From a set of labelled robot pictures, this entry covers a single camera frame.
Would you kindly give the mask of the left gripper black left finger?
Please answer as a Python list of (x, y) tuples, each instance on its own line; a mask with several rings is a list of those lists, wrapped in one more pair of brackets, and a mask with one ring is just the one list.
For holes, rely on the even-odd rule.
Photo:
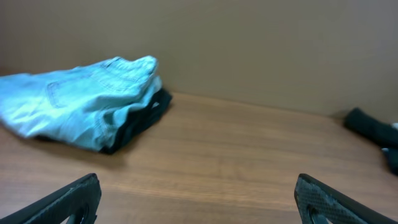
[(100, 200), (100, 182), (90, 173), (2, 218), (1, 224), (94, 224)]

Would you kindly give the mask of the black crumpled garment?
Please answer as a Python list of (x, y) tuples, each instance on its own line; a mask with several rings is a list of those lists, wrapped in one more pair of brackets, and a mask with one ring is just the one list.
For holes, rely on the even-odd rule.
[(359, 108), (351, 110), (343, 126), (377, 144), (384, 154), (389, 170), (397, 175), (397, 129), (367, 115)]

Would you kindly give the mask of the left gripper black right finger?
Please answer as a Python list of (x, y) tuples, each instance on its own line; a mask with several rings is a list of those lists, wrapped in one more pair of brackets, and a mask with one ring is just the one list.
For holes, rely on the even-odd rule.
[(308, 174), (299, 174), (294, 198), (303, 224), (397, 224)]

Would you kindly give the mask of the black folded garment under jeans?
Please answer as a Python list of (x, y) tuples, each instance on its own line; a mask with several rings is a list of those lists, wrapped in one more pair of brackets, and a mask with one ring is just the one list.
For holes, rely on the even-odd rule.
[(113, 154), (156, 123), (172, 95), (150, 86), (115, 91), (51, 88), (46, 103), (32, 110), (35, 137)]

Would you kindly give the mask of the light blue folded jeans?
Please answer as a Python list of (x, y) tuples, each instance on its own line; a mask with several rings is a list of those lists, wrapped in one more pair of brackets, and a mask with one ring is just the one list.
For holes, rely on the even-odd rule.
[(156, 123), (171, 94), (156, 58), (1, 78), (1, 122), (23, 138), (49, 139), (113, 154)]

